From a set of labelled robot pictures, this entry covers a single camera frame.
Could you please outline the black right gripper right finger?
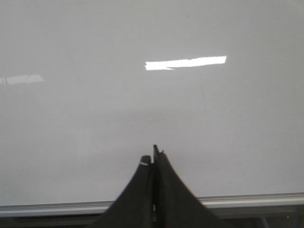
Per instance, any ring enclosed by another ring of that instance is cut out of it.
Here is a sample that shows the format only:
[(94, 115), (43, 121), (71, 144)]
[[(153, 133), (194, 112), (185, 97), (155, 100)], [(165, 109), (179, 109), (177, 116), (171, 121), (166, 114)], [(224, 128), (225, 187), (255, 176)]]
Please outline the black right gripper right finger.
[(161, 228), (227, 228), (228, 223), (207, 209), (173, 169), (167, 155), (153, 146), (156, 218)]

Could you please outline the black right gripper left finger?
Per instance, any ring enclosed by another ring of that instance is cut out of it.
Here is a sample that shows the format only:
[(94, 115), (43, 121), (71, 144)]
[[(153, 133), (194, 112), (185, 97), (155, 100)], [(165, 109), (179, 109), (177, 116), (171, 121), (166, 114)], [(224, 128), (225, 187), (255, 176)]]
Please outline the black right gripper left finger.
[(139, 165), (116, 201), (92, 224), (92, 228), (152, 227), (153, 164), (141, 157)]

